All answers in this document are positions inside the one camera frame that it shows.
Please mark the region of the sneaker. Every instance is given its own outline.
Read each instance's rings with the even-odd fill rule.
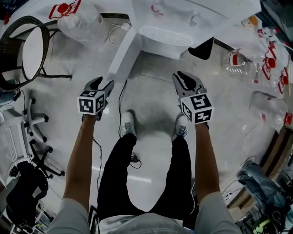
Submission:
[[[123,137],[126,134],[133,134],[136,136],[134,118],[130,112],[124,112],[121,116],[120,136]]]
[[[185,137],[187,135],[188,119],[185,115],[181,115],[175,123],[175,133],[172,137],[174,141],[177,137]]]

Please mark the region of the black round chair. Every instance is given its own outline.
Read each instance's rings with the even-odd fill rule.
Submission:
[[[25,42],[25,40],[10,37],[17,28],[25,24],[34,24],[36,25],[36,27],[39,27],[42,32],[43,38],[42,61],[36,74],[31,79],[27,78],[23,66],[17,66],[19,50],[21,48],[21,45]],[[49,48],[50,38],[52,38],[52,36],[56,32],[59,32],[59,29],[48,29],[40,20],[32,16],[24,16],[22,18],[19,18],[8,27],[8,29],[4,32],[0,39],[0,88],[3,91],[11,92],[14,90],[18,90],[19,88],[32,82],[38,76],[44,78],[72,78],[72,75],[47,75],[45,69],[43,68]],[[23,76],[26,79],[25,82],[19,84],[12,84],[5,80],[2,73],[16,69],[22,69]]]

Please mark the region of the gray floor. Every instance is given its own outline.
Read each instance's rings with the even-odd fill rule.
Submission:
[[[115,35],[113,37],[115,43],[119,43],[120,39]],[[37,100],[34,106],[35,112],[46,113],[49,116],[48,123],[39,124],[40,130],[48,138],[47,145],[54,148],[48,158],[49,164],[66,170],[81,125],[81,114],[77,112],[76,97],[88,81],[107,74],[117,49],[117,46],[107,42],[102,51],[97,53],[86,49],[62,33],[55,35],[47,73],[73,74],[73,79],[69,81],[39,78],[25,87],[27,94],[32,89],[31,95]],[[130,199],[138,208],[145,211],[152,208],[165,187],[171,159],[171,135],[174,121],[179,113],[178,96],[172,83],[174,71],[182,70],[199,76],[213,98],[215,112],[209,125],[222,191],[235,180],[235,174],[246,158],[254,156],[253,159],[259,161],[267,149],[274,131],[258,122],[258,119],[249,113],[251,91],[222,72],[220,67],[222,52],[221,47],[214,45],[208,61],[196,59],[188,53],[185,53],[181,60],[140,53],[130,73],[121,104],[122,112],[132,109],[137,119],[138,141],[134,152],[142,161],[142,167],[128,168],[127,186]],[[122,83],[115,84],[108,99],[109,113],[104,114],[102,121],[97,122],[95,126],[94,136],[103,147],[103,165],[119,138],[118,97],[122,87]],[[16,108],[22,108],[22,101],[18,101]],[[195,130],[192,124],[188,127],[186,140],[194,176]],[[90,203],[95,206],[98,194],[99,158],[99,149],[94,145]],[[54,176],[49,180],[49,184],[59,196],[63,196],[64,177]],[[234,191],[239,187],[240,185],[234,183],[226,192]],[[43,202],[52,212],[58,211],[60,199],[51,189]]]

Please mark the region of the forearm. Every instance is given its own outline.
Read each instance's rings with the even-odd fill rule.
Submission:
[[[219,173],[207,126],[205,124],[197,124],[195,132],[195,184],[198,202],[201,202],[206,195],[220,191]]]
[[[79,130],[66,171],[63,198],[71,198],[88,211],[92,177],[92,137],[95,116],[86,115]]]

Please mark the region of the person's right arm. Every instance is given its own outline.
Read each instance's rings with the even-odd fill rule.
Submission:
[[[199,212],[195,223],[197,234],[241,234],[220,192],[219,173],[206,124],[197,124],[195,184]]]

